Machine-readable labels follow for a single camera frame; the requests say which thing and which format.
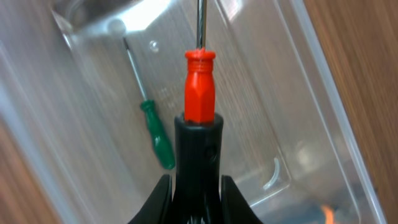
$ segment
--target clear plastic box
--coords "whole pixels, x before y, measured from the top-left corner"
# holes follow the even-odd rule
[[[57,82],[65,83],[59,89],[52,78],[37,82],[54,95],[55,112],[41,108],[34,90],[10,88],[17,108],[29,106],[18,118],[6,117],[65,223],[126,223],[165,172],[151,149],[121,38],[131,44],[174,140],[196,7],[195,0],[51,5],[61,31],[51,35],[66,45],[57,41],[56,56],[46,60],[63,71]],[[313,223],[305,220],[324,208],[340,223],[386,222],[302,0],[208,1],[206,47],[217,53],[221,173],[264,223]],[[1,68],[14,77],[6,84],[26,86],[17,53],[9,51],[2,47]],[[19,121],[29,117],[39,137],[26,142],[33,128],[21,131]]]

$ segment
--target metal shaft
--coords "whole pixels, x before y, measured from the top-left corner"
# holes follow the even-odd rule
[[[198,20],[197,20],[197,48],[202,49],[206,46],[206,10],[207,0],[198,0]]]
[[[127,55],[129,56],[129,59],[130,59],[131,67],[132,67],[132,69],[134,71],[134,74],[136,76],[136,80],[137,80],[137,83],[138,83],[139,90],[141,91],[142,98],[144,99],[144,101],[146,101],[146,100],[148,100],[147,93],[145,92],[144,85],[141,82],[137,65],[134,63],[134,59],[133,59],[129,44],[127,43],[127,40],[126,40],[125,37],[123,37],[123,42],[124,42],[124,46],[126,48]]]

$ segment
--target wood grain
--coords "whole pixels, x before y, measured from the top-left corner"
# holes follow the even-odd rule
[[[59,223],[0,120],[0,223]]]
[[[398,1],[305,0],[389,223],[398,222]]]

